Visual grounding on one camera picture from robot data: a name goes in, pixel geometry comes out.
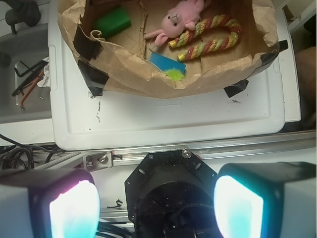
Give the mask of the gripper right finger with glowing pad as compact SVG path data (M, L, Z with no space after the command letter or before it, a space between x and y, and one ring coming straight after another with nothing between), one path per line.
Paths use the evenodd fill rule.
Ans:
M315 238L317 167L308 162L228 163L214 188L225 238Z

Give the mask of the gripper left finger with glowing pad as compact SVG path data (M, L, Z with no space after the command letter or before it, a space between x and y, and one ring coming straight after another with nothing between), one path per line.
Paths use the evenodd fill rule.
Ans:
M99 219L99 192L85 169L0 173L2 238L93 238Z

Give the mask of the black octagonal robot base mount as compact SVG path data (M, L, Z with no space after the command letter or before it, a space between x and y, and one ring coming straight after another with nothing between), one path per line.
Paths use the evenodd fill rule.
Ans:
M213 194L217 173L186 150L149 153L126 179L134 238L220 238Z

